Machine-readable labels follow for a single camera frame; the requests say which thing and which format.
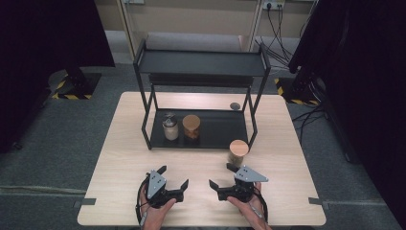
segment jar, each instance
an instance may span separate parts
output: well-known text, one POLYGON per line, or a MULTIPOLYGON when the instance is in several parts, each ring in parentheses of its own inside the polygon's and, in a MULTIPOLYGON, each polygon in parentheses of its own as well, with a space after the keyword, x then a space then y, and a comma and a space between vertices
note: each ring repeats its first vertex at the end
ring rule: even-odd
POLYGON ((173 141, 179 136, 179 128, 174 113, 167 113, 164 116, 164 122, 162 123, 164 128, 165 137, 173 141))

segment power outlet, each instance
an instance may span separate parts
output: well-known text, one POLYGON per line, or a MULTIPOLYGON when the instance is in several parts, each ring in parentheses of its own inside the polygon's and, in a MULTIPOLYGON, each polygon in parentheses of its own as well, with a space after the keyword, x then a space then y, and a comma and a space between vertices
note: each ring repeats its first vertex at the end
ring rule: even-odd
POLYGON ((283 10, 284 0, 265 0, 263 1, 263 9, 268 10, 268 4, 271 4, 271 11, 283 10))

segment shelf tray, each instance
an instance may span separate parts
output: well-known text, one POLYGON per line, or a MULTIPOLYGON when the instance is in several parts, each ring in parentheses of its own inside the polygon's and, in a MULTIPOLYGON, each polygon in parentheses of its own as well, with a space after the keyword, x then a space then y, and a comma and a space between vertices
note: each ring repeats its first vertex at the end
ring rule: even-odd
POLYGON ((228 149, 234 140, 248 143, 242 111, 160 108, 155 113, 150 137, 153 148, 179 149, 228 149), (165 138, 162 127, 164 115, 168 112, 175 113, 178 120, 179 137, 174 141, 165 138), (182 120, 191 114, 200 118, 200 136, 197 141, 190 141, 183 131, 182 120))

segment gray carpet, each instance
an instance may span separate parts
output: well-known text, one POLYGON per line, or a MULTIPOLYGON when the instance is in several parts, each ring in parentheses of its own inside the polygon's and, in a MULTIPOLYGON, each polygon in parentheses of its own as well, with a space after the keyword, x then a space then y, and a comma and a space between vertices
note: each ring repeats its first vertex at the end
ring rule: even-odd
MULTIPOLYGON (((23 149, 0 155, 0 229, 115 229, 80 226, 77 202, 88 187, 121 94, 136 91, 137 83, 129 64, 83 70, 102 73, 92 99, 49 99, 22 138, 23 149), (28 186, 41 187, 30 191, 28 186)), ((62 77, 55 73, 50 85, 55 89, 62 77)), ((266 94, 277 94, 273 79, 279 77, 292 76, 272 71, 266 94)), ((194 91, 208 90, 222 92, 194 91)), ((292 118, 311 109, 287 106, 292 118)), ((327 223, 316 229, 400 229, 363 167, 346 161, 327 119, 304 127, 303 150, 327 216, 327 223)))

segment hand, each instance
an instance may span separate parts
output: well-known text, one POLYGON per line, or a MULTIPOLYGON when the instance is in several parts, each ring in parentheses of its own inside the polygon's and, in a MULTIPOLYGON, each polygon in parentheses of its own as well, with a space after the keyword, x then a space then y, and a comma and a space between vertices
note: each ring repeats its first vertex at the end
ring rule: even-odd
MULTIPOLYGON (((146 198, 146 185, 143 186, 141 189, 140 194, 141 204, 147 203, 146 198)), ((141 215, 147 212, 147 219, 144 223, 144 228, 146 230, 155 230, 161 229, 162 223, 164 222, 165 216, 169 209, 176 203, 176 199, 170 199, 164 206, 160 207, 159 209, 152 208, 149 204, 145 204, 141 206, 141 215)))
MULTIPOLYGON (((255 187, 258 189, 258 191, 260 191, 260 186, 261 185, 259 182, 255 184, 255 187)), ((260 200, 257 198, 256 195, 253 195, 251 200, 247 203, 241 202, 237 198, 232 196, 228 196, 227 200, 239 209, 239 212, 245 217, 245 219, 247 219, 251 227, 256 230, 271 230, 271 227, 269 227, 268 223, 266 223, 265 221, 265 218, 263 216, 262 204, 260 203, 260 200), (255 208, 262 215, 262 218, 260 218, 254 212, 253 208, 255 208)))

